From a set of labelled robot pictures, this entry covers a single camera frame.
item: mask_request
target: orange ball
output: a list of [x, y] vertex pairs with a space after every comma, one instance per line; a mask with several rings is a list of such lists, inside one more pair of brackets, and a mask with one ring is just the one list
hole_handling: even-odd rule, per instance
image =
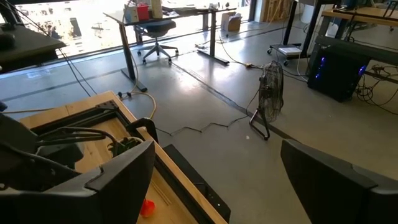
[[151, 200], [144, 199], [144, 203], [142, 203], [140, 215], [144, 218], [150, 217], [155, 212], [155, 203]]

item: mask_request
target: gray floor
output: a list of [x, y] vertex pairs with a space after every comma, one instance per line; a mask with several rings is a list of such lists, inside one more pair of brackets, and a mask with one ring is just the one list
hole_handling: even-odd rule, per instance
[[[282, 23], [243, 24], [241, 30], [281, 27]], [[275, 52], [267, 55], [269, 44], [278, 44], [282, 31], [266, 34], [264, 30], [245, 32], [223, 38], [226, 50], [235, 60], [262, 65], [277, 60]], [[354, 33], [357, 40], [388, 47], [397, 47], [396, 32], [378, 26]], [[139, 65], [139, 79], [157, 100], [154, 121], [158, 128], [173, 132], [184, 126], [200, 129], [210, 122], [228, 124], [243, 114], [209, 93], [200, 82], [217, 89], [242, 107], [247, 107], [258, 88], [258, 70], [247, 70], [237, 63], [221, 66], [194, 51], [194, 43], [208, 40], [208, 34], [197, 34], [163, 43], [180, 48], [171, 67], [164, 57], [151, 56], [146, 66]], [[293, 28], [291, 42], [302, 42], [302, 29]], [[228, 58], [222, 46], [216, 46], [219, 56]], [[137, 63], [140, 58], [133, 50]], [[125, 67], [121, 51], [99, 55], [76, 62], [81, 74], [96, 92], [128, 91], [132, 84], [118, 70]], [[291, 61], [286, 68], [304, 74], [306, 59]], [[375, 89], [375, 100], [383, 102], [397, 86], [381, 83]], [[86, 98], [65, 64], [35, 68], [3, 76], [0, 99], [9, 110], [47, 108]], [[273, 125], [300, 142], [340, 157], [364, 168], [398, 179], [398, 117], [354, 97], [337, 103], [309, 88], [303, 82], [285, 78], [285, 106]], [[148, 116], [152, 103], [146, 96], [135, 96], [124, 102], [138, 117]], [[386, 105], [398, 111], [397, 100]], [[249, 106], [254, 111], [257, 101]], [[13, 114], [19, 119], [31, 113]], [[263, 141], [248, 126], [249, 118], [230, 128], [210, 126], [203, 133], [184, 130], [168, 136], [159, 132], [160, 143], [170, 143], [188, 159], [232, 209], [231, 223], [310, 223], [286, 176], [279, 152], [282, 138], [272, 133]]]

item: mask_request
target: floor fan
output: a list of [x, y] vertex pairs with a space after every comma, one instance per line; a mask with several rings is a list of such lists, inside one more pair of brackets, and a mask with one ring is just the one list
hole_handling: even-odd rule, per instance
[[[268, 124], [276, 120], [284, 105], [283, 92], [284, 70], [281, 64], [276, 61], [272, 61], [262, 68], [260, 87], [258, 90], [259, 104], [249, 122], [250, 126], [265, 140], [268, 140], [270, 137]], [[264, 126], [267, 131], [266, 135], [253, 125], [254, 118], [257, 114], [260, 114], [260, 117], [264, 122]]]

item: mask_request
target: bottle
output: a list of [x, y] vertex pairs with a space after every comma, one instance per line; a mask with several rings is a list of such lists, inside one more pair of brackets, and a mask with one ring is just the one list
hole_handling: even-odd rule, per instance
[[162, 0], [150, 0], [152, 8], [152, 17], [155, 19], [163, 18]]

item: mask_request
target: large window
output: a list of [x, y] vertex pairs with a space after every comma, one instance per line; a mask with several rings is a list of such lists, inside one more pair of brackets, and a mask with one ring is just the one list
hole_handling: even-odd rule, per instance
[[[198, 4], [196, 0], [163, 0], [167, 3], [182, 6]], [[120, 10], [126, 0], [80, 0], [70, 2], [49, 2], [40, 4], [17, 5], [20, 11], [35, 21], [40, 29], [36, 28], [21, 15], [26, 27], [36, 32], [46, 32], [48, 35], [66, 43], [63, 51], [71, 56], [95, 50], [107, 49], [121, 45], [119, 27], [116, 22], [106, 17], [103, 12]], [[223, 7], [229, 2], [230, 7], [238, 7], [243, 19], [248, 18], [250, 0], [203, 0], [200, 4], [220, 2]], [[202, 16], [176, 19], [177, 27], [169, 31], [168, 35], [189, 34], [202, 28]], [[136, 41], [132, 27], [126, 28], [129, 42]]]

